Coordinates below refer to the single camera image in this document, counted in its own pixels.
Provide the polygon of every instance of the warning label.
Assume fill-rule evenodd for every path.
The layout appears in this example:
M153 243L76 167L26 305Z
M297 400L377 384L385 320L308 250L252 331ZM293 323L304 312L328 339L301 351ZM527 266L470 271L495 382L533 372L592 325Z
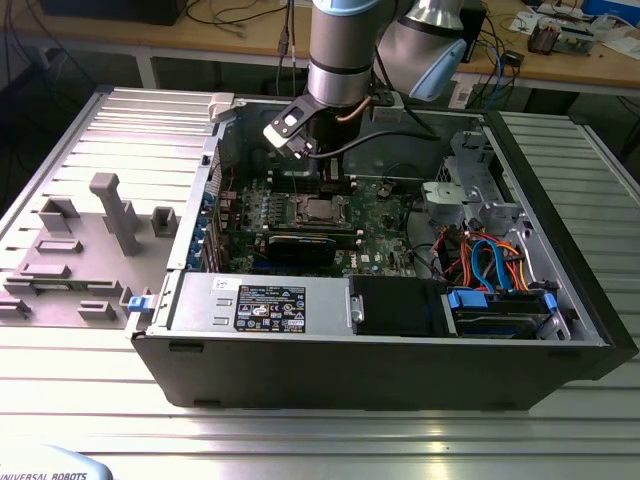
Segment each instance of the warning label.
M304 287L242 285L234 327L239 332L304 333Z

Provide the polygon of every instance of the metal bracket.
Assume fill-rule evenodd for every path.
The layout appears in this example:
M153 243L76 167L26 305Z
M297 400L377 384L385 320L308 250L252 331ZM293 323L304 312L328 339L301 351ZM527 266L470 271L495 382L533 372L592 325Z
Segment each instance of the metal bracket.
M264 136L274 147L281 148L298 134L305 123L327 108L310 94L302 95L276 115L263 130Z
M236 100L235 94L227 92L214 93L209 101L209 120L219 123L235 115L237 107L244 107L244 100Z

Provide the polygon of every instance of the slotted metal surface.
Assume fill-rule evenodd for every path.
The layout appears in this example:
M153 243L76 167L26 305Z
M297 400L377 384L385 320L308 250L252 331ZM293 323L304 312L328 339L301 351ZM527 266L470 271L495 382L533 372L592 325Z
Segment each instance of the slotted metal surface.
M637 331L638 185L590 128L568 117L502 117L609 300L627 328Z
M52 155L45 180L0 238L0 281L18 266L42 227L48 197L68 197L79 212L102 212L89 191L96 172L116 173L118 193L135 211L157 206L182 216L205 139L210 94L116 89L94 95Z

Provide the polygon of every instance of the open computer chassis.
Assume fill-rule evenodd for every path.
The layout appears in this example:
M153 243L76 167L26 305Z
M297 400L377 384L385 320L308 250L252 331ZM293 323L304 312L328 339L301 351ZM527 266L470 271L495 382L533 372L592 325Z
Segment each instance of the open computer chassis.
M504 117L424 112L441 141L385 137L342 165L318 165L268 148L262 128L282 107L214 97L179 226L162 209L153 231L131 223L158 245L128 257L131 278L153 280L166 265L156 295L129 298L117 281L29 280L26 270L5 287L37 307L33 321L75 309L86 290L128 302L127 334L181 406L527 409L637 353ZM367 121L362 134L379 128ZM343 174L338 188L323 191L319 171ZM80 229L87 215L73 223L67 207L43 209L47 228L95 243ZM109 228L107 214L89 220ZM127 215L125 205L125 227ZM52 293L32 294L45 287ZM81 313L120 322L119 310Z

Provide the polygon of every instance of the cable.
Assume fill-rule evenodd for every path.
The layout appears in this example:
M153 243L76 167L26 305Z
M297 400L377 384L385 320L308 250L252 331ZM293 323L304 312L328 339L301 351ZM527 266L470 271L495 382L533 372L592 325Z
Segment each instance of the cable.
M278 39L278 68L276 69L276 95L280 96L280 73L282 72L282 62L289 50L289 16L291 13L291 0L287 0L285 7L287 13L284 16L284 26L280 32L280 38Z
M351 120L357 118L358 115L360 115L364 111L364 109L367 108L367 105L369 105L369 103L371 103L371 97L369 97L369 96L364 97L364 100L362 100L362 102L360 102L360 105L358 105L358 108L356 108L349 115L344 115L342 117L336 116L336 122L338 122L338 123L347 123L347 122L350 122Z
M213 22L223 22L224 20L220 19L220 17L218 15L220 15L223 12L228 12L230 10L242 10L244 8L250 8L253 5L255 5L257 3L257 0L254 1L253 3L251 3L250 5L248 5L247 7L233 7L233 8L225 8L223 10L220 10L219 12L216 12L213 8L213 3L215 2L215 0L209 0L209 10L211 11L211 19L213 20ZM245 28L245 25L243 23L234 23L232 25L230 25L229 27L224 26L224 25L213 25L214 27L216 27L218 30L221 30L223 32L226 33L230 33L231 35L235 35L238 38L247 38L247 34L244 32L241 32L239 30L233 30L230 27L235 27L238 29L242 29Z
M633 105L636 108L640 108L640 105L637 105L635 103L633 103L631 100L629 100L628 98L625 97L616 97L618 99L618 101L620 102L620 105L622 105L631 115L633 115L634 117L640 118L640 113L635 112L627 103L630 103L631 105Z
M382 178L386 178L386 177L388 177L388 176L389 176L389 173L390 173L392 170L394 170L394 169L396 169L396 168L398 168L398 167L406 167L406 168L408 168L408 169L411 169L411 170L413 170L415 173L417 173L417 174L418 174L418 176L419 176L421 179L426 180L426 177L424 176L424 174L420 171L420 169L419 169L417 166L415 166L415 165L414 165L414 164L412 164L412 163L407 163L407 162L396 162L396 163L394 163L394 164L390 165L389 167L387 167L387 169L386 169L384 172L382 172L381 177L382 177Z
M276 68L276 96L280 96L280 72L282 71L282 61L284 57L278 58L278 67Z
M497 87L500 85L500 80L502 80L502 61L500 60L500 53L496 48L494 48L489 44L484 44L484 46L490 49L493 52L493 54L496 56L496 65L498 69L498 79L496 80L496 88L494 88L491 94L489 95L489 102L484 108L485 110L489 110L489 108L491 108L491 106L495 102L495 99L496 99L495 96L496 96L496 93L498 92Z
M264 15L269 15L270 13L280 12L280 11L284 10L285 8L287 8L286 6L283 6L283 7L274 8L273 10L267 10L265 12L256 13L255 15L251 15L251 16L245 17L245 18L237 18L235 20L229 20L229 21L223 21L223 22L215 22L215 21L214 22L209 22L208 20L202 20L201 18L194 17L191 14L191 9L193 7L195 7L197 4L199 4L201 1L202 0L195 0L195 2L193 2L191 5L189 5L187 7L187 9L185 10L185 15L188 18L190 18L191 20L193 20L194 22L202 23L203 25L233 25L233 24L238 24L238 23L241 23L241 22L246 22L246 21L249 21L249 20L253 20L254 18L262 17Z
M295 0L288 0L291 2L291 68L293 72L293 96L297 95L296 89L296 3Z
M71 63L73 63L76 66L78 71L82 73L82 75L85 76L85 78L89 81L89 83L91 83L92 87L95 88L96 82L93 80L93 77L91 77L91 75L89 75L87 71L84 68L82 68L82 66L76 61L76 59L73 58L73 56L69 53L69 50L64 48L64 46L60 43L60 41L58 41L58 39L53 36L53 34L49 31L49 29L47 29L47 27L44 26L44 23L42 23L42 21L36 15L36 12L33 10L33 5L31 5L31 2L29 0L25 0L25 3L27 4L27 8L29 9L31 16L36 21L36 23L40 26L42 31L46 33L51 40L53 40L53 42L58 46L58 48L60 48L60 50L62 50L64 53L67 54L67 56L69 57L69 60L71 60Z
M365 135L364 137L360 137L356 140L354 140L353 142L347 143L346 145L344 145L342 148L339 148L337 150L334 150L333 152L327 152L327 153L308 153L306 154L307 158L311 158L311 159L315 159L315 160L325 160L331 157L335 157L336 155L340 155L342 153L348 152L349 150L358 147L360 145L362 145L363 143L366 143L370 140L373 140L374 138L378 138L378 137L384 137L387 135L398 135L398 136L403 136L403 137L413 137L413 138L420 138L422 140L428 140L428 141L434 141L433 136L431 135L427 135L424 133L417 133L417 132L410 132L410 131L404 131L404 130L383 130L382 132L375 132L375 133L370 133L369 135Z
M384 78L384 83L386 85L386 87L389 90L395 90L395 88L393 87L393 84L391 83L391 79L389 78L389 75L387 74L387 70L386 68L384 68L384 64L382 63L382 57L380 56L380 52L378 51L378 46L375 46L375 54L376 54L376 61L378 62L378 66L380 67L380 72L382 72L382 77ZM431 135L432 140L440 140L440 136L436 133L436 131L431 128L431 126L429 126L427 123L424 122L424 120L422 120L411 108L409 108L408 105L405 104L404 106L404 110L405 112L407 112L407 114L413 118L413 120L420 125L422 128L424 128L429 135Z

